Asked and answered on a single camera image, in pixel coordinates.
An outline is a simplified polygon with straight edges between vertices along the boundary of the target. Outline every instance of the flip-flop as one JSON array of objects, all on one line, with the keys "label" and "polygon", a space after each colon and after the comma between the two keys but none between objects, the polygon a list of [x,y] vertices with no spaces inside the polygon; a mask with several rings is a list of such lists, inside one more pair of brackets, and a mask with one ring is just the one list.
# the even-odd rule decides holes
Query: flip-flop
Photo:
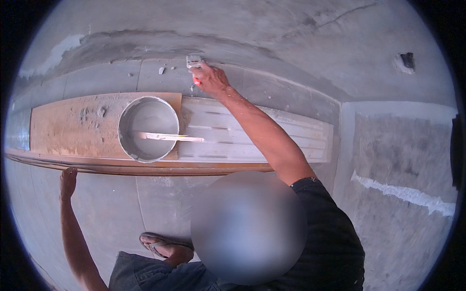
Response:
[{"label": "flip-flop", "polygon": [[168,244],[174,244],[174,245],[182,245],[182,246],[185,246],[185,247],[188,247],[190,248],[192,251],[194,251],[194,247],[192,246],[192,244],[185,244],[185,243],[180,243],[180,242],[175,242],[173,240],[170,240],[170,239],[167,239],[161,235],[158,235],[156,233],[153,233],[153,232],[143,232],[141,233],[141,235],[139,236],[139,242],[143,245],[143,247],[147,250],[147,247],[145,246],[145,244],[141,241],[141,237],[153,237],[153,238],[157,238],[157,239],[160,239],[161,241],[158,242],[158,243],[151,243],[149,244],[149,250],[152,251],[153,253],[157,254],[157,256],[159,257],[163,257],[163,258],[168,258],[167,256],[163,256],[162,254],[160,254],[157,250],[156,250],[156,247],[159,247],[159,246],[163,246],[163,245],[168,245]]}]

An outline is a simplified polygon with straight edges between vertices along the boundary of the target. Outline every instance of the foot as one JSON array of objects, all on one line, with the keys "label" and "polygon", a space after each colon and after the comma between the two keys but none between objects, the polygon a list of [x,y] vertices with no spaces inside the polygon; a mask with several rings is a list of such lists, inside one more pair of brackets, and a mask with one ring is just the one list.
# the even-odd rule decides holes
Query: foot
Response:
[{"label": "foot", "polygon": [[[145,247],[150,250],[149,244],[161,242],[161,239],[154,238],[154,237],[141,237],[141,242],[144,243]],[[194,257],[194,252],[183,245],[177,244],[166,244],[162,246],[156,247],[156,250],[163,256],[167,256],[168,259],[171,257],[176,257],[177,260],[185,261],[186,263],[191,261]],[[156,259],[160,259],[160,257],[153,253]]]}]

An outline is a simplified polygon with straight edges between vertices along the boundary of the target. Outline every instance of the man's right arm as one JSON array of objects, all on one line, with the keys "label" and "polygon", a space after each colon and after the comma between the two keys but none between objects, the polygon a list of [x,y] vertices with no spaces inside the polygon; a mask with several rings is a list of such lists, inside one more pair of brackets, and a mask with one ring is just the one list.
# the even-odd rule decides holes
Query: man's right arm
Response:
[{"label": "man's right arm", "polygon": [[272,118],[243,98],[226,79],[225,72],[201,63],[191,68],[201,90],[222,103],[236,118],[277,176],[288,186],[306,178],[317,178],[298,145]]}]

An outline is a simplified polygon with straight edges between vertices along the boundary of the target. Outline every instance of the hand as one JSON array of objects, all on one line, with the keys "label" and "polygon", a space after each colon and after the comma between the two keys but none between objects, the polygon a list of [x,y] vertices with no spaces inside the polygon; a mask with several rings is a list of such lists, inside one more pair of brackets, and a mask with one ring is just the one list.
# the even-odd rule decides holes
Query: hand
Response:
[{"label": "hand", "polygon": [[71,199],[76,188],[76,168],[68,168],[62,172],[60,176],[60,199]]},{"label": "hand", "polygon": [[198,86],[202,91],[216,98],[222,95],[228,87],[231,87],[222,69],[210,67],[205,61],[200,66],[201,68],[189,69],[189,72],[200,80]]}]

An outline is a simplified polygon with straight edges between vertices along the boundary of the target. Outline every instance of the wooden stick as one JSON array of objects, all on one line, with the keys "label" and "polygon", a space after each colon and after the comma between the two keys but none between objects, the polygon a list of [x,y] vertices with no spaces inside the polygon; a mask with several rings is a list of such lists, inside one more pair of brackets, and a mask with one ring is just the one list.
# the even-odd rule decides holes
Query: wooden stick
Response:
[{"label": "wooden stick", "polygon": [[150,132],[136,132],[135,133],[139,138],[150,138],[157,139],[162,141],[181,141],[181,142],[203,142],[204,138],[202,137],[188,137],[185,135],[169,135],[163,133],[150,133]]}]

